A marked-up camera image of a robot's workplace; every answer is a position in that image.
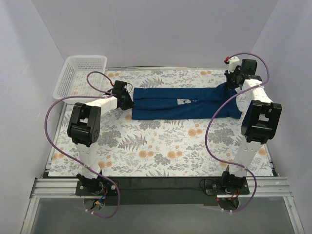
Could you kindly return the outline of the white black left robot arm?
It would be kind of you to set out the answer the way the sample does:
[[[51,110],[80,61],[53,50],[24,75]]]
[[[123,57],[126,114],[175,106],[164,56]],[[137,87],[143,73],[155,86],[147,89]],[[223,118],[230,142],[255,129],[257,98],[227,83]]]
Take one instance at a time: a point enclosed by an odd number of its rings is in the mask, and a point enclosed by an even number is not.
[[[99,138],[101,117],[115,109],[128,110],[133,101],[127,90],[128,83],[116,81],[112,88],[112,97],[102,97],[88,103],[75,103],[68,124],[67,134],[78,150],[83,169],[77,178],[83,188],[93,195],[103,191],[104,184],[98,179],[101,171],[96,156],[95,143]]]

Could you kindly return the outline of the blue printed t-shirt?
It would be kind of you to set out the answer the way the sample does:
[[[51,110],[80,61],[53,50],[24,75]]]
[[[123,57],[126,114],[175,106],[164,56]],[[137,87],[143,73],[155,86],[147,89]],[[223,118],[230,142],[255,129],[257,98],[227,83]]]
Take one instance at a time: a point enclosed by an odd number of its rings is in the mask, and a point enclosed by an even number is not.
[[[135,88],[132,119],[210,119],[236,94],[225,83],[213,88]]]

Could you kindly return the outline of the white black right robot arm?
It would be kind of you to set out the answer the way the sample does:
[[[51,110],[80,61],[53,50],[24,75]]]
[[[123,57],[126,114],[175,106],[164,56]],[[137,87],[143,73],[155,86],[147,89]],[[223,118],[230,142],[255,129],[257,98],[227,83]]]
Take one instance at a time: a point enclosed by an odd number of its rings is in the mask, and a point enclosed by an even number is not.
[[[228,165],[221,177],[222,191],[231,194],[247,187],[246,169],[262,145],[275,136],[282,106],[267,96],[262,78],[255,74],[256,60],[227,57],[225,63],[228,65],[225,71],[228,88],[240,88],[250,101],[242,121],[242,139],[234,164]]]

